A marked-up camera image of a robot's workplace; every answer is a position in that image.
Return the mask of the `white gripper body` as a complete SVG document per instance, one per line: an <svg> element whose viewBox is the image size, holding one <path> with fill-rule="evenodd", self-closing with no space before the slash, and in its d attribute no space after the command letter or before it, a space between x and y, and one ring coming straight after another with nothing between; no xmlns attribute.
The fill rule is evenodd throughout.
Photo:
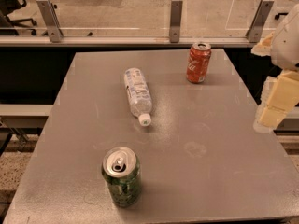
<svg viewBox="0 0 299 224"><path fill-rule="evenodd" d="M299 4L295 5L274 32L270 55L281 69L299 70Z"/></svg>

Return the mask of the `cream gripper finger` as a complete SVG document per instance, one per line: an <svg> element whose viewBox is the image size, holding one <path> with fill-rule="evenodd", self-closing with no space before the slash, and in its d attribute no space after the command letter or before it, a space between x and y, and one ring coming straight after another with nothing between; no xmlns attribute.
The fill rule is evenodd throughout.
<svg viewBox="0 0 299 224"><path fill-rule="evenodd" d="M251 53L261 57L270 56L273 37L274 33L271 32L265 38L261 39L256 45L253 46Z"/></svg>
<svg viewBox="0 0 299 224"><path fill-rule="evenodd" d="M268 76L263 84L253 129L270 133L299 103L299 73L283 70L277 77Z"/></svg>

